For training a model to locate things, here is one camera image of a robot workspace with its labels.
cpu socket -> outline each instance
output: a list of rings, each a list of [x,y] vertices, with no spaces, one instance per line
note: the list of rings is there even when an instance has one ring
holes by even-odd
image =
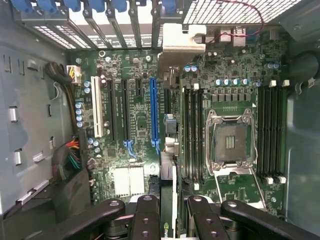
[[[242,115],[208,113],[205,123],[205,159],[209,173],[226,167],[251,168],[257,158],[255,124],[249,108]]]

white pci slot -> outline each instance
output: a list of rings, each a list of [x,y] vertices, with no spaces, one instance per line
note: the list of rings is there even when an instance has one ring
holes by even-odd
[[[98,76],[91,77],[91,93],[92,93],[92,109],[93,109],[93,125],[94,137],[101,138],[104,135],[100,78]]]

red wire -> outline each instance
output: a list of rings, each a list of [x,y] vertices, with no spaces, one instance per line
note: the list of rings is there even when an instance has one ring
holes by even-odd
[[[250,36],[255,36],[255,35],[257,35],[258,33],[260,33],[261,30],[264,28],[265,21],[264,21],[262,15],[261,15],[261,12],[260,12],[260,11],[258,10],[258,8],[256,8],[255,6],[253,6],[253,5],[249,4],[249,3],[246,3],[246,2],[236,1],[236,0],[235,0],[235,1],[233,1],[233,0],[219,0],[219,1],[220,1],[220,2],[224,2],[224,3],[231,3],[231,4],[242,4],[242,5],[245,5],[245,6],[249,7],[249,8],[254,9],[254,10],[258,13],[258,15],[259,15],[259,17],[260,17],[260,19],[261,19],[261,26],[260,26],[260,28],[259,28],[257,31],[255,31],[254,33],[250,33],[250,34],[238,35],[238,34],[223,32],[223,33],[220,33],[218,36],[214,37],[214,38],[213,38],[211,41],[209,41],[207,44],[212,43],[216,38],[218,38],[218,37],[220,37],[220,36],[222,36],[222,35],[228,35],[228,36],[236,37],[236,38],[246,38],[246,37],[250,37]]]

blue pcie slot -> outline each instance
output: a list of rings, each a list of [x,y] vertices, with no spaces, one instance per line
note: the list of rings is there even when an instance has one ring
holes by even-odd
[[[158,105],[157,105],[157,79],[150,77],[150,110],[151,110],[151,144],[160,154],[159,132],[158,132]]]

motherboard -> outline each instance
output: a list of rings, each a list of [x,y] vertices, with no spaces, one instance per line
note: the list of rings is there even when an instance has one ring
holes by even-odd
[[[241,200],[282,216],[287,47],[285,34],[270,40],[267,32],[242,47],[209,44],[175,87],[157,77],[158,51],[72,53],[93,204],[150,193],[173,146],[180,201]]]

